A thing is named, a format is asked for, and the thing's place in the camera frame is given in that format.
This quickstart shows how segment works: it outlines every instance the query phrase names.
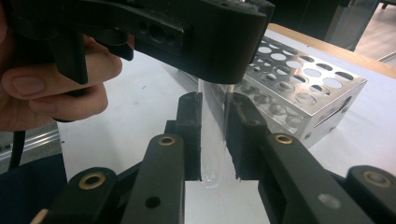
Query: white table surface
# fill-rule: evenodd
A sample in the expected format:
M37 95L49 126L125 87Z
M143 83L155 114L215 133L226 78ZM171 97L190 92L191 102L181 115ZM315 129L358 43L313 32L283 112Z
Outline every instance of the white table surface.
M339 175L355 165L372 165L396 175L396 79L341 61L324 52L267 31L266 36L368 79L335 130L309 151L324 168ZM136 52L122 74L106 83L109 106L97 116L59 123L68 178L91 167L120 173L143 159L151 137L175 119L178 97L196 91L176 68ZM225 153L221 182L206 189L186 183L186 224L269 223L257 181L234 179Z

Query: test tube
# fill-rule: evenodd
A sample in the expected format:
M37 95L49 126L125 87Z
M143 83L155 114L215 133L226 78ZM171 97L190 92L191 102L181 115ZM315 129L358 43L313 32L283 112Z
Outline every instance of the test tube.
M198 91L203 95L201 129L201 175L206 188L216 187L221 180L225 157L225 130L228 113L226 92L232 86L214 84L199 79Z

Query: screw hole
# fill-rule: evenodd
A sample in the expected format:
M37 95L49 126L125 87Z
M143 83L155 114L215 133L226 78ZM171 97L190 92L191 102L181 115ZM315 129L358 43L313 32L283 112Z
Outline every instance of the screw hole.
M78 183L81 189L96 189L106 180L106 176L101 172L94 172L84 175Z
M290 138L287 135L283 135L283 134L275 136L275 140L278 143L284 144L284 145L290 145L291 143L293 143L293 139L292 138Z
M166 147L166 146L171 146L171 145L173 145L175 142L176 142L176 139L175 139L174 137L170 137L170 136L165 136L165 137L163 137L163 138L161 138L161 139L159 140L159 144L160 144L161 146L164 146L164 147Z
M159 197L156 197L156 196L149 197L146 200L146 207L150 208L150 209L156 208L156 207L160 206L160 204L161 204L161 200Z

